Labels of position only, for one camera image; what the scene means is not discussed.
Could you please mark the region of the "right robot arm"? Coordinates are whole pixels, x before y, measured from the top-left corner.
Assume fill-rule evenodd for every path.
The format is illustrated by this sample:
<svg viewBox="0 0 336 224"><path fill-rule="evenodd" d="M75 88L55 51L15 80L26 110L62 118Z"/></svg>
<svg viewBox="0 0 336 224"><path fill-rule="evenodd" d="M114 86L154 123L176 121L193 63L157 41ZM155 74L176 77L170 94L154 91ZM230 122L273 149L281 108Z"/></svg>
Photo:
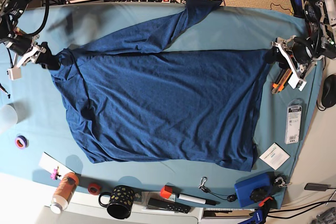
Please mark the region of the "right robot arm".
<svg viewBox="0 0 336 224"><path fill-rule="evenodd" d="M10 80L22 77L21 67L31 62L44 69L58 70L60 62L52 55L46 42L38 44L36 40L44 29L49 15L49 0L45 0L45 13L42 24L32 33L26 33L17 27L18 19L32 0L1 0L1 43L15 55L10 58L7 74Z"/></svg>

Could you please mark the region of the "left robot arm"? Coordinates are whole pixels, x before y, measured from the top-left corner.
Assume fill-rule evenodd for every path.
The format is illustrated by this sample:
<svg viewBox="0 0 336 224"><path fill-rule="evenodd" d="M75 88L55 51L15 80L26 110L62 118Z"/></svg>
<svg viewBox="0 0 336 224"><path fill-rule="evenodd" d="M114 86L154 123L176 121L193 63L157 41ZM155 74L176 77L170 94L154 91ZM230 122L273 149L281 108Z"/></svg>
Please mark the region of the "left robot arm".
<svg viewBox="0 0 336 224"><path fill-rule="evenodd" d="M334 0L291 0L291 4L293 15L305 20L309 35L278 37L271 43L268 62L277 62L281 69L272 84L273 94L286 85L303 90L306 77L318 61L335 58Z"/></svg>

